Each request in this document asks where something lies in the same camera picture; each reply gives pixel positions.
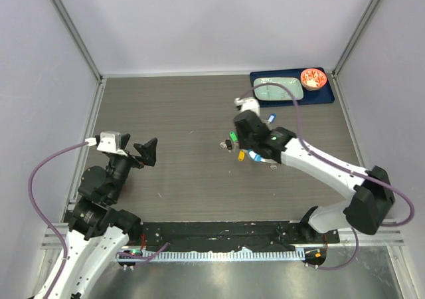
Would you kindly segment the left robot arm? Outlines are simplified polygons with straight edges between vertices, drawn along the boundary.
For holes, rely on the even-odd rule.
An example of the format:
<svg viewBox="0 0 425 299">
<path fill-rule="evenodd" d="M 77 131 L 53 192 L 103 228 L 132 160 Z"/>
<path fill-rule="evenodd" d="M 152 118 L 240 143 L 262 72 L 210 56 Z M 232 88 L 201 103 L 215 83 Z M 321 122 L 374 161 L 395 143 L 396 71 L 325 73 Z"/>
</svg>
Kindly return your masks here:
<svg viewBox="0 0 425 299">
<path fill-rule="evenodd" d="M 120 249 L 140 240 L 143 229 L 141 219 L 128 211 L 117 211 L 113 206 L 118 202 L 131 169 L 156 164 L 158 139 L 134 144 L 137 154 L 132 155 L 126 150 L 130 138 L 129 134 L 101 132 L 52 154 L 32 170 L 27 183 L 31 205 L 58 237 L 62 247 L 35 298 L 87 298 Z M 47 162 L 83 147 L 96 148 L 108 158 L 108 164 L 106 167 L 89 167 L 82 174 L 77 189 L 79 200 L 68 220 L 68 230 L 62 235 L 37 205 L 33 181 L 37 171 Z"/>
</svg>

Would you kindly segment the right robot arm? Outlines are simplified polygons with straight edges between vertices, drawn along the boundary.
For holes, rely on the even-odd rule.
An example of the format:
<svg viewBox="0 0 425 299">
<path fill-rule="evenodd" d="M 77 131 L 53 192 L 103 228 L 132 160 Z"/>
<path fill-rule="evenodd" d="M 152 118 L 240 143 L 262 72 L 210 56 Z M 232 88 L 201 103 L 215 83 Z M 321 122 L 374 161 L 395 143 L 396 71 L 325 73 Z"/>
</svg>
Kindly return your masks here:
<svg viewBox="0 0 425 299">
<path fill-rule="evenodd" d="M 240 148 L 256 153 L 261 161 L 294 167 L 330 186 L 343 196 L 340 203 L 308 211 L 300 225 L 303 240 L 313 243 L 334 229 L 352 227 L 374 235 L 394 205 L 388 173 L 351 165 L 309 144 L 283 127 L 269 128 L 253 111 L 233 119 Z"/>
</svg>

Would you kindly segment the metal keyring holder blue handle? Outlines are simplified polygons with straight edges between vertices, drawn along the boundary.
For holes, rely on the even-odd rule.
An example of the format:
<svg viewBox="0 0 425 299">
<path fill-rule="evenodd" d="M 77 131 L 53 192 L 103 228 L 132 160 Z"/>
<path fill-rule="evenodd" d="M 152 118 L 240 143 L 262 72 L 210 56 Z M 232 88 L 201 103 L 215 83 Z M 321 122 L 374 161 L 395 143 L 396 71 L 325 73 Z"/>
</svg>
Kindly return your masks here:
<svg viewBox="0 0 425 299">
<path fill-rule="evenodd" d="M 256 153 L 253 150 L 247 150 L 246 151 L 248 156 L 255 162 L 262 162 L 262 163 L 268 163 L 268 160 L 263 158 L 260 154 Z"/>
</svg>

